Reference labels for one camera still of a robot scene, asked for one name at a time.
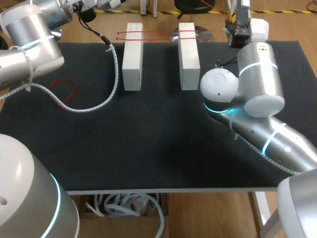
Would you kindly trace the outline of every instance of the table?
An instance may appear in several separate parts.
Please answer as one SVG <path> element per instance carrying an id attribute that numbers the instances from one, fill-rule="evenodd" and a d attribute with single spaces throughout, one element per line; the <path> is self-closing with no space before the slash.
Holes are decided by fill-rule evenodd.
<path id="1" fill-rule="evenodd" d="M 317 145 L 310 110 L 317 103 L 316 77 L 298 42 L 270 44 L 286 101 L 277 117 Z M 123 44 L 114 46 L 120 67 Z M 71 77 L 78 90 L 70 107 L 102 102 L 113 86 L 111 53 L 103 44 L 60 47 L 66 64 L 37 82 L 48 87 Z M 237 54 L 225 43 L 198 43 L 198 50 L 201 74 Z M 228 69 L 237 73 L 237 65 Z M 182 92 L 179 81 L 177 45 L 148 43 L 141 92 L 124 92 L 121 83 L 109 105 L 86 115 L 62 111 L 37 89 L 20 92 L 3 107 L 0 133 L 24 143 L 70 194 L 264 191 L 289 176 L 211 121 L 200 93 Z M 63 98 L 68 90 L 60 85 L 54 92 Z"/>

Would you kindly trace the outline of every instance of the red wire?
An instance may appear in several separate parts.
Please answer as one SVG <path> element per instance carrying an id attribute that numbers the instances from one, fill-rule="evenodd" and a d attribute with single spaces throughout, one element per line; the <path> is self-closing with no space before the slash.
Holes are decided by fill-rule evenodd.
<path id="1" fill-rule="evenodd" d="M 208 2 L 204 1 L 204 0 L 200 0 L 202 3 L 206 4 L 207 6 L 211 7 L 212 10 L 216 11 L 216 7 L 215 6 L 211 6 Z"/>
<path id="2" fill-rule="evenodd" d="M 202 3 L 206 4 L 207 6 L 211 7 L 212 9 L 214 9 L 214 6 L 211 6 L 208 2 L 204 1 L 204 0 L 200 0 Z"/>
<path id="3" fill-rule="evenodd" d="M 50 87 L 49 87 L 49 90 L 51 90 L 51 88 L 53 88 L 53 86 L 56 85 L 57 83 L 59 83 L 59 82 L 65 82 L 65 81 L 71 82 L 71 83 L 73 84 L 73 86 L 74 86 L 74 91 L 63 101 L 64 104 L 65 104 L 72 96 L 74 96 L 74 94 L 75 94 L 75 92 L 76 92 L 76 84 L 75 84 L 75 82 L 74 82 L 72 79 L 70 79 L 70 78 L 60 78 L 60 79 L 55 80 L 53 83 L 51 83 L 51 85 L 50 85 Z"/>
<path id="4" fill-rule="evenodd" d="M 180 30 L 180 31 L 120 31 L 117 32 L 117 35 L 121 34 L 121 33 L 137 33 L 137 32 L 145 32 L 145 33 L 170 33 L 170 32 L 209 32 L 209 30 Z"/>
<path id="5" fill-rule="evenodd" d="M 216 38 L 211 37 L 193 37 L 193 38 L 179 38 L 180 40 L 189 40 L 189 39 L 198 39 L 198 40 L 216 40 Z M 123 41 L 170 41 L 170 38 L 161 38 L 161 39 L 124 39 L 117 37 L 116 40 L 123 40 Z"/>

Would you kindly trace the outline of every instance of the cable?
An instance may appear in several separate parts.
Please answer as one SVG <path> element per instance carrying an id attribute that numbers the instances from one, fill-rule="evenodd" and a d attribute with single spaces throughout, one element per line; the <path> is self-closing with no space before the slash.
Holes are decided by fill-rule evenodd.
<path id="1" fill-rule="evenodd" d="M 46 87 L 40 85 L 40 84 L 37 84 L 37 83 L 31 83 L 30 86 L 32 87 L 36 87 L 36 88 L 39 88 L 41 89 L 42 91 L 46 92 L 47 94 L 49 94 L 52 99 L 58 104 L 60 105 L 62 108 L 64 108 L 65 110 L 67 111 L 70 111 L 70 112 L 73 112 L 73 113 L 88 113 L 88 112 L 92 112 L 94 110 L 97 110 L 101 107 L 103 107 L 104 105 L 106 105 L 114 96 L 116 90 L 117 90 L 117 86 L 118 86 L 118 81 L 119 81 L 119 67 L 118 67 L 118 59 L 117 59 L 117 55 L 116 55 L 116 52 L 115 52 L 115 49 L 113 47 L 112 44 L 109 45 L 109 48 L 111 49 L 112 51 L 112 54 L 113 54 L 113 59 L 114 59 L 114 69 L 115 69 L 115 80 L 114 80 L 114 86 L 113 86 L 113 90 L 110 94 L 110 96 L 101 104 L 95 106 L 95 107 L 92 107 L 92 108 L 88 108 L 88 109 L 73 109 L 73 108 L 70 108 L 68 106 L 66 106 L 60 99 L 58 99 L 58 97 L 52 93 L 49 89 L 47 89 Z M 10 92 L 4 94 L 3 96 L 0 97 L 0 100 L 3 100 L 9 96 L 11 96 L 12 94 L 14 93 L 17 93 L 18 91 L 26 88 L 27 86 L 29 86 L 29 84 L 23 84 L 13 90 L 11 90 Z"/>
<path id="2" fill-rule="evenodd" d="M 312 2 L 310 2 L 310 3 L 308 3 L 307 5 L 306 5 L 306 9 L 308 10 L 308 11 L 310 11 L 311 13 L 316 13 L 316 11 L 315 10 L 310 10 L 308 7 L 311 5 L 311 4 L 313 4 L 313 3 L 315 3 L 315 5 L 317 5 L 317 1 L 316 0 L 313 0 Z"/>
<path id="3" fill-rule="evenodd" d="M 51 90 L 57 83 L 64 82 L 64 81 L 71 82 L 73 87 L 74 87 L 73 92 L 65 100 L 63 100 L 63 103 L 65 104 L 76 93 L 76 84 L 75 84 L 74 80 L 72 80 L 71 78 L 60 78 L 60 79 L 57 79 L 53 83 L 51 83 L 51 85 L 49 86 L 49 90 Z"/>
<path id="4" fill-rule="evenodd" d="M 93 32 L 93 33 L 94 33 L 96 36 L 98 36 L 103 42 L 105 42 L 107 45 L 110 45 L 111 42 L 110 42 L 110 40 L 109 40 L 106 36 L 100 34 L 98 31 L 93 30 L 93 29 L 85 22 L 85 20 L 81 17 L 80 14 L 81 14 L 82 8 L 83 8 L 83 3 L 82 3 L 82 2 L 79 2 L 79 5 L 75 5 L 75 4 L 74 4 L 74 6 L 73 6 L 73 11 L 77 14 L 79 23 L 82 25 L 82 27 L 84 27 L 86 30 L 89 30 L 89 31 Z"/>
<path id="5" fill-rule="evenodd" d="M 237 56 L 233 57 L 232 59 L 228 60 L 228 61 L 225 62 L 225 63 L 221 63 L 220 60 L 219 60 L 217 65 L 218 65 L 219 67 L 224 67 L 224 66 L 226 66 L 226 65 L 228 65 L 228 64 L 237 63 L 238 61 L 234 61 L 235 59 L 237 59 Z"/>
<path id="6" fill-rule="evenodd" d="M 94 195 L 94 206 L 92 207 L 88 202 L 86 202 L 86 206 L 94 212 L 99 217 L 118 217 L 118 216 L 136 216 L 140 217 L 144 214 L 146 208 L 148 207 L 149 201 L 154 203 L 154 207 L 158 209 L 158 215 L 160 219 L 160 226 L 155 238 L 160 238 L 165 225 L 164 214 L 162 208 L 158 202 L 159 196 L 157 195 L 157 199 L 149 196 L 148 194 L 110 194 L 104 200 L 103 209 L 105 210 L 105 214 L 100 211 L 100 207 L 102 204 L 102 200 L 104 195 L 101 194 L 98 198 L 98 195 Z M 131 209 L 131 206 L 134 205 L 136 200 L 141 199 L 143 201 L 142 205 L 135 210 Z"/>

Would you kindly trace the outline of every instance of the table leg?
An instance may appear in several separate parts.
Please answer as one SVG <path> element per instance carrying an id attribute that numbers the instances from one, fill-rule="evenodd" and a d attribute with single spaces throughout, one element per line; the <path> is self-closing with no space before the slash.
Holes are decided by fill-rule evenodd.
<path id="1" fill-rule="evenodd" d="M 141 15 L 147 14 L 147 0 L 140 0 L 140 12 Z"/>
<path id="2" fill-rule="evenodd" d="M 153 15 L 155 18 L 158 16 L 158 0 L 153 0 Z"/>
<path id="3" fill-rule="evenodd" d="M 260 229 L 261 238 L 274 238 L 282 229 L 282 223 L 276 209 L 266 224 Z"/>

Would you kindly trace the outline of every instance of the white cable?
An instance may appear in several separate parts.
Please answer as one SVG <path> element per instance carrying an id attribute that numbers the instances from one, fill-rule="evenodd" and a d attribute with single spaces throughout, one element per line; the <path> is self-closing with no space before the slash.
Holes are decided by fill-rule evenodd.
<path id="1" fill-rule="evenodd" d="M 101 104 L 95 106 L 95 107 L 92 107 L 92 108 L 88 108 L 88 109 L 73 109 L 73 108 L 70 108 L 68 106 L 66 106 L 60 99 L 58 99 L 58 97 L 52 93 L 49 89 L 47 89 L 46 87 L 40 85 L 40 84 L 37 84 L 37 83 L 31 83 L 30 86 L 32 87 L 36 87 L 36 88 L 39 88 L 41 90 L 43 90 L 44 92 L 46 92 L 47 94 L 49 94 L 52 99 L 57 103 L 59 104 L 62 108 L 64 108 L 65 110 L 67 111 L 70 111 L 70 112 L 73 112 L 73 113 L 88 113 L 88 112 L 92 112 L 94 110 L 97 110 L 101 107 L 103 107 L 104 105 L 106 105 L 114 96 L 116 90 L 117 90 L 117 86 L 118 86 L 118 81 L 119 81 L 119 67 L 118 67 L 118 59 L 117 59 L 117 54 L 115 52 L 115 49 L 113 47 L 112 44 L 109 45 L 109 48 L 111 49 L 112 51 L 112 54 L 113 54 L 113 59 L 114 59 L 114 69 L 115 69 L 115 81 L 114 81 L 114 86 L 113 86 L 113 90 L 110 94 L 110 96 Z M 0 100 L 3 100 L 9 96 L 11 96 L 12 94 L 20 91 L 21 89 L 24 89 L 28 86 L 28 84 L 24 84 L 24 85 L 21 85 L 13 90 L 11 90 L 10 92 L 4 94 L 3 96 L 0 97 Z"/>
<path id="2" fill-rule="evenodd" d="M 149 199 L 150 201 L 152 201 L 158 208 L 158 215 L 159 215 L 159 219 L 160 219 L 160 225 L 159 225 L 158 233 L 155 236 L 155 238 L 160 238 L 160 236 L 163 233 L 164 225 L 165 225 L 165 219 L 164 219 L 164 214 L 163 214 L 162 208 L 160 207 L 159 203 L 156 201 L 155 198 L 153 198 L 153 197 L 151 197 L 151 196 L 149 196 L 148 194 L 145 194 L 145 193 L 141 194 L 141 196 Z"/>
<path id="3" fill-rule="evenodd" d="M 104 209 L 107 214 L 103 214 L 99 209 L 99 204 L 102 203 L 102 199 L 104 195 L 94 195 L 94 206 L 92 207 L 88 202 L 86 202 L 86 206 L 94 212 L 99 217 L 118 217 L 118 216 L 142 216 L 140 211 L 133 211 L 131 209 L 131 205 L 136 199 L 142 198 L 144 200 L 143 206 L 141 206 L 140 210 L 146 210 L 147 205 L 149 204 L 148 201 L 154 203 L 155 207 L 158 209 L 159 219 L 160 219 L 160 226 L 155 238 L 160 238 L 165 225 L 164 214 L 162 211 L 161 206 L 159 205 L 158 199 L 159 196 L 157 195 L 157 199 L 149 196 L 148 194 L 110 194 L 104 201 Z"/>

